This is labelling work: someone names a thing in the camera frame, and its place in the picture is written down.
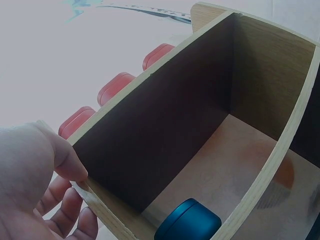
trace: dark brown wall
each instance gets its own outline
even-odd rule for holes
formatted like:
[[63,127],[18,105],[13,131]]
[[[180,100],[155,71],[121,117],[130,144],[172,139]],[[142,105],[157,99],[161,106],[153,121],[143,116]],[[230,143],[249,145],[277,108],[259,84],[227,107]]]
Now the dark brown wall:
[[173,180],[230,108],[233,16],[208,30],[75,145],[89,175],[138,211]]

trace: blue container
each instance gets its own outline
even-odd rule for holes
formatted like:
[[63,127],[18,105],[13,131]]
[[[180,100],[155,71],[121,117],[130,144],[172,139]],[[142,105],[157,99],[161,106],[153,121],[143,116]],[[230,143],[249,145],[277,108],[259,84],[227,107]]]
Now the blue container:
[[210,240],[221,224],[217,215],[190,198],[163,221],[154,240]]

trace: wooden box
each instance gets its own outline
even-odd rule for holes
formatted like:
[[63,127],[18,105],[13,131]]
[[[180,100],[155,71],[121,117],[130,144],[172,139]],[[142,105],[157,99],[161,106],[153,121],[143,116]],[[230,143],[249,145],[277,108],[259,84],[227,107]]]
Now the wooden box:
[[74,187],[120,240],[152,240],[186,197],[219,202],[212,211],[225,216],[212,239],[235,238],[273,180],[293,187],[286,156],[320,167],[318,43],[206,3],[191,17],[191,37],[68,139],[89,172]]

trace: light wood edge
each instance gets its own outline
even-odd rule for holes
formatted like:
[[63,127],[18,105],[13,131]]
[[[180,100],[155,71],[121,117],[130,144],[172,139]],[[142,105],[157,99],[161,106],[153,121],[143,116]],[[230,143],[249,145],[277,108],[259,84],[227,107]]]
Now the light wood edge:
[[289,32],[289,33],[291,33],[291,34],[294,34],[294,35],[296,35],[296,36],[298,36],[298,37],[300,37],[300,38],[302,38],[302,39],[304,39],[304,40],[306,40],[306,41],[308,41],[308,42],[311,42],[312,44],[320,47],[320,43],[319,43],[319,42],[314,41],[314,40],[312,40],[311,38],[308,38],[307,36],[302,35],[301,33],[298,33],[298,32],[296,32],[296,31],[293,31],[293,30],[290,29],[290,28],[286,28],[286,27],[284,27],[284,26],[282,26],[282,25],[280,25],[280,24],[277,24],[277,23],[275,23],[275,22],[266,20],[266,19],[264,19],[264,18],[255,16],[255,15],[251,15],[251,14],[248,14],[248,13],[245,13],[245,12],[242,12],[242,11],[239,11],[239,10],[235,10],[235,9],[231,9],[231,8],[227,8],[227,7],[224,7],[224,6],[219,6],[219,5],[215,5],[215,4],[211,4],[211,3],[206,3],[206,2],[202,2],[202,1],[200,1],[200,2],[196,3],[195,5],[193,5],[192,8],[194,8],[196,5],[203,5],[203,6],[211,7],[211,8],[223,9],[223,10],[226,10],[226,11],[229,11],[229,12],[234,12],[234,13],[236,13],[236,14],[241,14],[241,15],[243,15],[243,16],[247,16],[247,17],[250,17],[250,18],[252,18],[252,19],[259,20],[259,21],[264,22],[264,23],[266,23],[266,24],[270,24],[270,25],[273,25],[273,26],[275,26],[275,27],[277,27],[277,28],[279,28],[279,29],[285,30],[285,31],[287,31],[287,32]]
[[122,99],[124,99],[130,92],[143,83],[149,76],[155,71],[161,68],[165,63],[172,59],[175,55],[185,49],[188,45],[194,42],[197,38],[202,36],[205,32],[209,31],[216,24],[232,15],[234,12],[226,11],[206,26],[199,29],[192,36],[188,37],[174,49],[172,49],[165,56],[160,58],[155,64],[149,67],[146,71],[136,77],[131,83],[119,91],[109,102],[107,102],[102,108],[99,109],[91,118],[89,118],[80,128],[78,128],[69,138],[68,142],[74,145],[87,131],[89,131],[101,118],[103,118],[112,108],[114,108]]
[[296,101],[290,118],[278,140],[269,158],[265,162],[260,173],[252,183],[249,190],[231,215],[223,223],[221,228],[211,238],[211,240],[229,240],[237,232],[240,226],[247,219],[257,202],[265,192],[283,158],[285,157],[290,144],[296,134],[301,119],[307,107],[313,85],[320,64],[320,47],[316,46],[313,58],[307,73],[301,93]]
[[135,235],[120,221],[119,218],[101,201],[91,187],[84,181],[71,185],[83,198],[94,214],[107,226],[107,228],[120,240],[138,240]]

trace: hand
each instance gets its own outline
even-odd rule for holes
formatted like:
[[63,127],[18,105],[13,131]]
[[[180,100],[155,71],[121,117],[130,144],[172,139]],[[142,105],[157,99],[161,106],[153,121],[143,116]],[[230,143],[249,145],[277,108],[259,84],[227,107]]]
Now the hand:
[[[54,170],[60,176],[49,185]],[[69,182],[87,177],[60,136],[36,123],[0,128],[0,239],[95,240],[97,217],[89,208],[80,213],[82,199]],[[44,220],[61,201],[55,215]],[[77,219],[77,229],[67,237]]]

